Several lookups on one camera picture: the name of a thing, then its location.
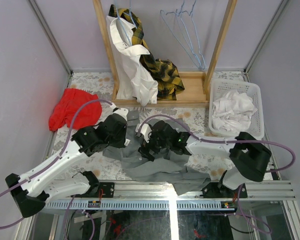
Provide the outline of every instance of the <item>red garment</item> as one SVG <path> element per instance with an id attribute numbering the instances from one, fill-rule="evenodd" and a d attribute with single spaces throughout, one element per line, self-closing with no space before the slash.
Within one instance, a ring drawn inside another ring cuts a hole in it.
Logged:
<path id="1" fill-rule="evenodd" d="M 86 102 L 96 99 L 98 99 L 97 95 L 92 95 L 80 89 L 66 88 L 60 102 L 55 106 L 49 118 L 49 130 L 56 131 L 65 124 L 69 128 L 76 111 Z M 80 111 L 74 121 L 73 128 L 80 129 L 95 125 L 101 116 L 101 112 L 100 102 L 90 103 Z"/>

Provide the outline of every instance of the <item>floral pattern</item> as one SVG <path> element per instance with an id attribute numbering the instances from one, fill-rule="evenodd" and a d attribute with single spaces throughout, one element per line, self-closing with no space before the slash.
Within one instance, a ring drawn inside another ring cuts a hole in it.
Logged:
<path id="1" fill-rule="evenodd" d="M 240 71 L 218 71 L 213 74 L 213 79 L 223 78 L 243 81 Z M 79 72 L 75 73 L 71 80 L 71 88 L 77 88 L 87 91 L 91 94 L 97 94 L 100 99 L 111 100 L 114 88 L 114 80 L 110 72 Z M 211 133 L 208 127 L 209 110 L 205 108 L 178 108 L 178 107 L 128 107 L 129 110 L 138 110 L 140 120 L 155 114 L 165 114 L 174 118 L 182 118 L 197 135 L 209 136 Z M 100 121 L 103 121 L 112 110 L 102 103 L 102 115 Z M 69 129 L 67 126 L 61 127 L 56 134 L 52 153 L 60 150 L 65 144 Z M 212 180 L 220 179 L 222 173 L 231 169 L 234 164 L 226 158 L 211 155 L 190 156 L 187 166 L 208 173 Z M 71 178 L 74 174 L 81 171 L 93 171 L 99 180 L 131 180 L 123 171 L 121 162 L 95 153 L 80 164 L 71 166 L 59 176 L 59 179 Z M 265 179 L 270 180 L 271 175 L 266 174 Z"/>

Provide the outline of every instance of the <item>clothing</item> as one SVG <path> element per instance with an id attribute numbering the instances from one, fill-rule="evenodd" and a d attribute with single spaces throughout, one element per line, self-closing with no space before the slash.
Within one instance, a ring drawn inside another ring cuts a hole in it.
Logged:
<path id="1" fill-rule="evenodd" d="M 92 95 L 86 91 L 66 88 L 59 103 L 54 107 L 49 118 L 49 130 L 56 131 L 63 125 L 70 127 L 71 121 L 76 111 L 86 102 L 98 99 L 97 95 Z M 100 102 L 94 102 L 85 106 L 76 117 L 73 128 L 80 129 L 96 124 L 102 113 Z"/>
<path id="2" fill-rule="evenodd" d="M 129 9 L 118 9 L 119 16 L 127 20 L 129 23 L 137 26 L 134 28 L 132 36 L 132 45 L 142 45 L 149 50 L 146 41 L 144 40 L 144 31 L 140 19 L 131 12 L 129 16 Z M 116 7 L 112 4 L 109 10 L 109 16 L 117 17 Z M 176 94 L 185 90 L 183 82 L 179 76 L 178 68 L 170 60 L 155 59 L 149 54 L 142 54 L 140 58 L 141 64 L 147 69 L 154 80 L 158 82 L 158 100 L 177 100 Z"/>
<path id="3" fill-rule="evenodd" d="M 213 128 L 224 132 L 244 132 L 249 129 L 251 116 L 257 110 L 252 98 L 245 92 L 229 90 L 213 102 Z"/>
<path id="4" fill-rule="evenodd" d="M 128 46 L 127 36 L 123 34 L 124 29 L 131 41 L 135 26 L 123 18 L 120 23 L 117 17 L 111 16 L 106 17 L 106 22 L 120 81 L 116 99 L 135 97 L 142 106 L 156 104 L 158 82 L 139 62 L 140 56 L 149 54 L 149 51 L 140 44 Z"/>
<path id="5" fill-rule="evenodd" d="M 103 155 L 108 158 L 120 160 L 122 169 L 133 180 L 140 182 L 168 182 L 178 195 L 182 195 L 190 191 L 200 191 L 210 181 L 207 173 L 201 173 L 190 167 L 185 166 L 189 160 L 188 155 L 177 155 L 176 153 L 162 149 L 160 153 L 155 154 L 155 160 L 149 161 L 141 157 L 138 148 L 141 146 L 141 139 L 136 137 L 136 126 L 139 123 L 139 112 L 130 111 L 127 116 L 127 132 L 126 138 L 130 143 L 125 148 L 114 148 L 108 146 L 103 150 Z M 151 119 L 150 125 L 158 122 L 158 119 Z M 168 120 L 173 128 L 184 128 L 177 125 L 174 121 Z"/>

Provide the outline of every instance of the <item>yellow and black plaid shirt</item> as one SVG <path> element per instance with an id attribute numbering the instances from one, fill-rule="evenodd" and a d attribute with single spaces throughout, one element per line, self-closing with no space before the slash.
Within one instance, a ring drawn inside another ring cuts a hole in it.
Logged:
<path id="1" fill-rule="evenodd" d="M 140 19 L 131 12 L 129 16 L 129 9 L 120 8 L 118 13 L 121 18 L 127 20 L 129 23 L 137 26 L 133 29 L 132 45 L 141 44 L 149 50 L 145 40 L 144 31 Z M 115 5 L 111 5 L 109 16 L 116 18 L 117 10 Z M 154 80 L 158 82 L 158 95 L 159 100 L 177 100 L 176 94 L 185 90 L 182 80 L 178 73 L 178 68 L 170 60 L 155 59 L 152 53 L 149 55 L 141 55 L 140 63 L 147 69 Z"/>

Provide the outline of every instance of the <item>wooden frame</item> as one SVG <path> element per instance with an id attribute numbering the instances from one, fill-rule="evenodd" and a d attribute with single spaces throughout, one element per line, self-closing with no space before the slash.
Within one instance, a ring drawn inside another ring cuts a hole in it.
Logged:
<path id="1" fill-rule="evenodd" d="M 217 61 L 224 44 L 226 34 L 234 14 L 237 0 L 228 0 L 219 35 L 215 43 L 211 62 L 207 73 L 203 71 L 183 71 L 179 72 L 185 90 L 177 95 L 176 101 L 158 100 L 157 104 L 148 104 L 147 107 L 180 107 L 180 108 L 208 108 L 210 99 L 210 83 L 215 71 Z M 117 106 L 139 106 L 136 100 L 119 100 L 116 99 L 119 89 L 119 76 L 116 68 L 115 58 L 112 52 L 111 43 L 108 35 L 106 18 L 102 8 L 101 0 L 93 0 L 95 14 L 98 19 L 100 31 L 102 34 L 106 54 L 109 60 L 110 68 L 114 79 L 114 88 L 112 101 Z"/>

